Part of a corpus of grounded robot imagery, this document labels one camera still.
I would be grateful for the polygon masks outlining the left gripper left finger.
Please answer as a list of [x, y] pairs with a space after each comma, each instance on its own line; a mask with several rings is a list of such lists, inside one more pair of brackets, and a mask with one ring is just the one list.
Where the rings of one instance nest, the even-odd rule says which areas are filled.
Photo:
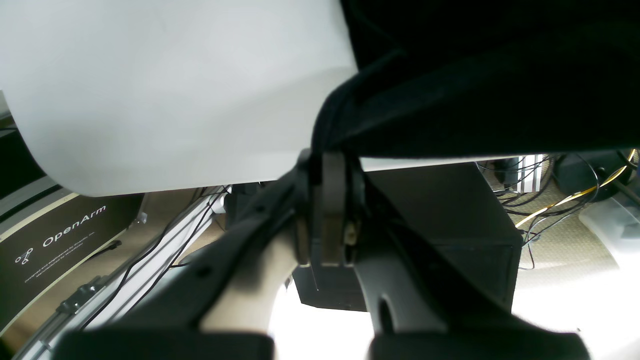
[[110, 323], [69, 332], [55, 360], [272, 360], [267, 334], [279, 287], [311, 260], [312, 184], [319, 162], [256, 195], [238, 222], [155, 295]]

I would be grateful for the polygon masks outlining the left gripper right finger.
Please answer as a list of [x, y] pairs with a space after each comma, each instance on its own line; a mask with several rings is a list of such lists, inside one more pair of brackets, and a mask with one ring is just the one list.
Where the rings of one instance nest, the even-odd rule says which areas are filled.
[[576, 333], [514, 316], [408, 223], [342, 152], [321, 156], [320, 264], [354, 269], [371, 360], [588, 360]]

